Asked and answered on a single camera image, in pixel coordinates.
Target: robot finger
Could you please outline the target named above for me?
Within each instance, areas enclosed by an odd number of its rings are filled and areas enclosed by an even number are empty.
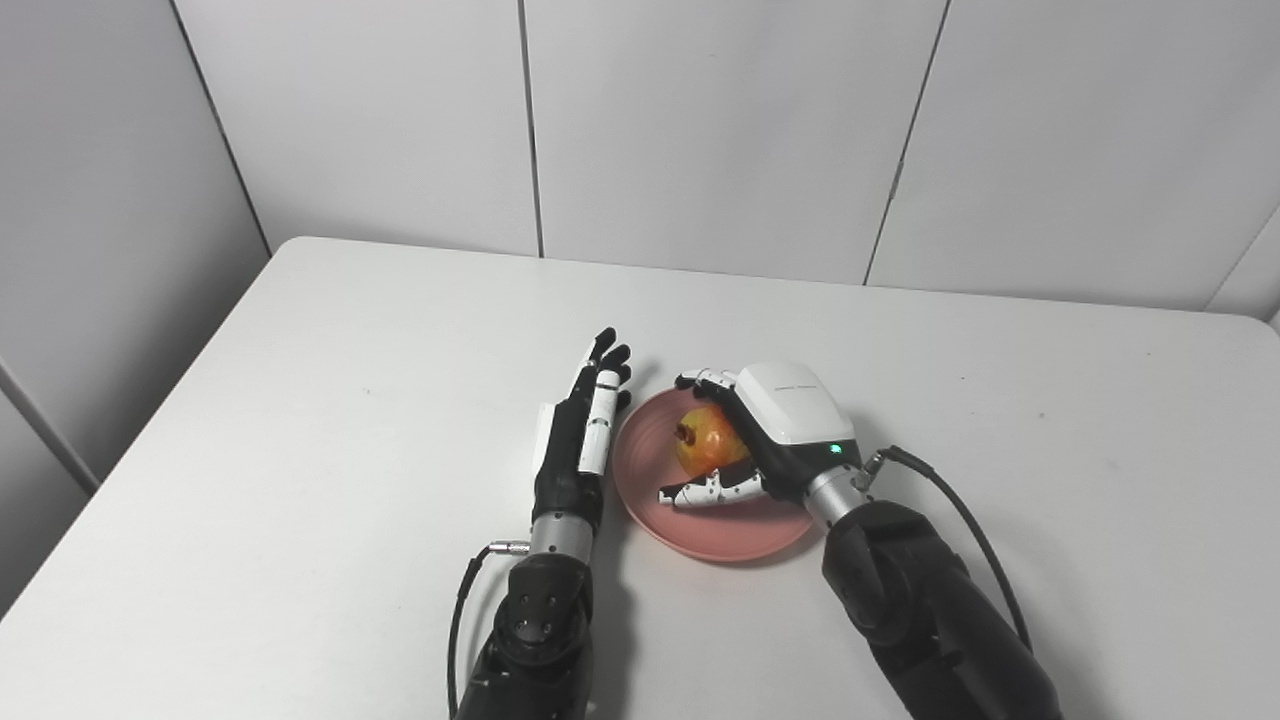
[[[591,340],[591,343],[586,347],[586,354],[582,355],[582,361],[577,365],[577,372],[573,374],[573,384],[570,386],[568,391],[570,397],[579,397],[590,402],[591,392],[595,387],[595,375],[604,360],[604,354],[608,352],[609,347],[617,340],[618,332],[612,327],[604,328]]]
[[[733,392],[737,377],[732,373],[721,373],[710,368],[700,370],[686,370],[676,375],[677,389],[692,389],[694,397],[707,397],[718,400],[724,393]]]
[[[687,483],[658,488],[658,505],[681,509],[713,507],[745,502],[768,495],[764,477],[751,459],[739,460],[699,475]]]
[[[603,360],[600,360],[602,370],[617,370],[625,368],[627,360],[631,359],[631,346],[622,343],[608,352]]]

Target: black robotic forearm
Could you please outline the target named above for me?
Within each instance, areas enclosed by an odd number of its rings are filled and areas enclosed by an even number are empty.
[[[1060,720],[1048,675],[933,525],[874,501],[827,534],[822,573],[916,720]]]
[[[531,555],[507,575],[507,596],[480,650],[456,717],[581,720],[591,691],[591,570],[600,477],[614,413],[630,393],[630,348],[605,329],[556,405],[534,479]]]
[[[507,577],[457,717],[581,720],[591,659],[590,568],[567,555],[531,555]]]

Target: pink plate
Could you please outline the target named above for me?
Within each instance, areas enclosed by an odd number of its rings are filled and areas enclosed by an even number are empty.
[[[676,462],[675,430],[685,413],[705,405],[668,389],[636,407],[613,445],[613,482],[640,527],[690,557],[745,562],[778,552],[809,529],[809,514],[768,498],[701,510],[658,505],[658,488],[689,479]]]

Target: robotic hand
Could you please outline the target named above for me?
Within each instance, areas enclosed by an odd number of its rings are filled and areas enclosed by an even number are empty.
[[[631,395],[631,350],[605,328],[588,348],[568,397],[554,406],[534,480],[532,537],[490,543],[458,591],[449,638],[449,716],[466,720],[581,720],[591,687],[591,544],[600,527],[600,477],[617,410]],[[462,602],[489,552],[525,555],[454,711],[453,662]]]
[[[751,459],[663,488],[660,502],[696,507],[767,493],[808,509],[827,530],[822,574],[911,717],[1061,719],[995,552],[932,468],[896,446],[864,468],[852,423],[804,365],[762,363],[737,375],[694,370],[676,378],[676,387],[719,405]],[[992,562],[1019,633],[923,515],[865,495],[884,460],[924,474],[956,503]]]

